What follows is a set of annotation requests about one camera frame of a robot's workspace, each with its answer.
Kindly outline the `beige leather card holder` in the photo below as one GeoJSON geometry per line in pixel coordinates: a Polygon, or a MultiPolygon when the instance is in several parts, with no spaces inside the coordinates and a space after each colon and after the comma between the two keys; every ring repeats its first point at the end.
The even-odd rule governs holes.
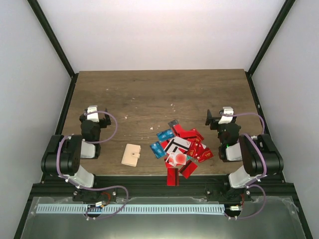
{"type": "Polygon", "coordinates": [[[126,144],[121,164],[136,167],[140,158],[141,146],[135,144],[126,144]]]}

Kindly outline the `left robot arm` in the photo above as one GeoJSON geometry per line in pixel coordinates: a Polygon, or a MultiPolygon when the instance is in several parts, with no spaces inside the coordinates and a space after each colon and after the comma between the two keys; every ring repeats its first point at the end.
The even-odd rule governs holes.
{"type": "Polygon", "coordinates": [[[84,195],[90,201],[97,201],[102,189],[95,184],[95,175],[81,166],[82,159],[97,159],[100,156],[101,131],[111,125],[112,116],[108,110],[98,111],[97,106],[89,106],[79,117],[80,134],[53,135],[41,160],[41,170],[45,175],[58,176],[76,188],[85,188],[84,195]]]}

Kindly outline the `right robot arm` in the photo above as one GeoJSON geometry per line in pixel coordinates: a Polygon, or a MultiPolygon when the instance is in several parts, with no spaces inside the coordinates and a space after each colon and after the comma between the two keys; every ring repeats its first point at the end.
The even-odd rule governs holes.
{"type": "Polygon", "coordinates": [[[221,188],[221,195],[228,201],[234,200],[239,193],[255,182],[269,175],[281,174],[284,161],[269,134],[266,134],[264,119],[257,113],[235,114],[232,107],[223,107],[218,117],[207,111],[205,124],[217,131],[220,141],[219,158],[223,162],[241,161],[236,171],[228,175],[228,182],[221,188]],[[262,132],[257,136],[241,133],[241,126],[236,123],[240,116],[257,116],[262,132]]]}

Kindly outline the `red card black stripe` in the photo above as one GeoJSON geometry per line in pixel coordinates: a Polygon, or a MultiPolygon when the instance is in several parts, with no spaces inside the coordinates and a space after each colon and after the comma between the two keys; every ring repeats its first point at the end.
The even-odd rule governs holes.
{"type": "Polygon", "coordinates": [[[168,186],[178,186],[179,185],[179,170],[178,168],[168,168],[166,184],[168,186]]]}

